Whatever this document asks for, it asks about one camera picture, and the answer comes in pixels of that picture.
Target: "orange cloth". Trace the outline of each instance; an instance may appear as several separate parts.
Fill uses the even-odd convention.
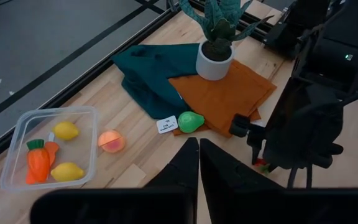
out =
[[[208,81],[199,75],[170,78],[190,108],[205,118],[205,125],[197,131],[211,128],[231,137],[229,128],[236,113],[260,119],[257,108],[273,93],[276,86],[249,67],[233,61],[227,75],[218,81]],[[181,134],[179,129],[173,131]]]

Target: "yellow lemon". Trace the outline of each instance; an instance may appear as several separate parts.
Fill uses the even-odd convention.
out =
[[[78,180],[85,172],[73,162],[64,162],[50,171],[50,175],[59,182]]]
[[[53,127],[53,133],[57,138],[62,140],[71,140],[75,138],[80,131],[73,123],[69,121],[62,121]]]

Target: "clear plastic container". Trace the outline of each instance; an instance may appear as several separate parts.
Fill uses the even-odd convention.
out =
[[[53,127],[62,121],[71,121],[80,130],[77,137],[70,141],[54,137]],[[28,111],[17,121],[9,147],[5,166],[2,170],[1,188],[10,191],[51,189],[81,185],[89,181],[95,172],[96,145],[98,135],[98,112],[92,106],[71,106]],[[49,175],[44,183],[26,184],[27,152],[26,142],[33,139],[54,138],[59,146],[55,162],[50,170],[62,162],[74,162],[85,171],[80,180],[57,182]]]

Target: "red object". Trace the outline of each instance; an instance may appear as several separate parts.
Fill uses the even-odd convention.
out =
[[[255,166],[264,166],[264,165],[267,165],[268,163],[264,160],[264,159],[256,159],[256,163],[255,163]]]
[[[106,152],[118,152],[125,147],[125,138],[115,130],[106,131],[100,135],[98,145]]]

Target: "wooden tabletop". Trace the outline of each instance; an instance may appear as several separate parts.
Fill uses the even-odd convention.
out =
[[[269,20],[272,24],[277,22],[281,14],[280,11],[257,1],[252,3],[247,12],[259,18],[276,15]],[[203,39],[199,25],[181,12],[144,40],[143,44],[182,44],[201,42]],[[290,77],[293,62],[285,61],[279,55],[264,49],[263,44],[250,37],[234,45],[236,60],[278,86],[273,95],[259,108],[266,123]],[[99,149],[96,174],[83,188],[141,187],[164,168],[191,136],[210,139],[250,166],[251,149],[245,138],[226,139],[213,131],[177,137],[172,133],[159,134],[155,120],[149,118],[122,88],[122,78],[123,74],[113,65],[65,105],[94,106],[99,111],[99,132],[116,129],[127,138],[127,146],[120,153],[108,154]],[[329,169],[314,168],[313,187],[358,187],[358,101],[346,107],[344,128],[336,142],[344,146],[344,153],[334,158]],[[0,155],[0,176],[5,156],[6,153]],[[289,170],[277,169],[268,178],[286,185],[288,175]],[[295,186],[305,186],[304,170],[298,171]],[[48,191],[10,193],[0,188],[0,224],[29,223],[31,205]],[[198,223],[210,223],[201,183]]]

